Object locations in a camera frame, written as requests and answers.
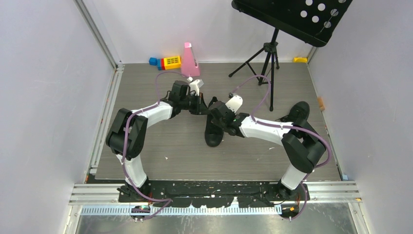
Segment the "black canvas shoe with laces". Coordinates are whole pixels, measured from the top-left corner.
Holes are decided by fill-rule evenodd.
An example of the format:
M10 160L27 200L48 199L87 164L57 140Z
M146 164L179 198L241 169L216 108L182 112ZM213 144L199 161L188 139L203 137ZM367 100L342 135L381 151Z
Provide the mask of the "black canvas shoe with laces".
M224 136L224 131L212 123L213 115L209 113L206 120L206 128L204 138L207 146L217 147L221 144Z

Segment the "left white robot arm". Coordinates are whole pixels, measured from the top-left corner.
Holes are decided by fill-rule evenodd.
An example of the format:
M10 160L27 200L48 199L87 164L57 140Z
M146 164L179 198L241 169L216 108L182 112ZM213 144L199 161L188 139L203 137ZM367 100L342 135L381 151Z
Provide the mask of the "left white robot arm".
M187 110L193 115L208 114L200 88L204 82L196 79L190 83L177 80L167 95L155 104L139 109L120 109L108 131L105 143L117 156L124 168L126 182L133 187L131 196L138 202L149 197L149 188L144 185L148 176L143 170L141 152L147 129L163 120Z

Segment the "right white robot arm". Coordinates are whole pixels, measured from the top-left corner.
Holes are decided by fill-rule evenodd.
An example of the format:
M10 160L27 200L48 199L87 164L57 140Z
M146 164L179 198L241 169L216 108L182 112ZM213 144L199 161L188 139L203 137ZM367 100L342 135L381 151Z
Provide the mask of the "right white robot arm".
M210 147L218 146L224 133L262 139L284 147L290 161L278 186L278 194L284 200L291 200L297 194L297 187L312 173L327 150L326 141L307 122L310 106L306 101L294 104L279 121L254 118L248 113L235 114L216 98L211 100L208 110L205 141Z

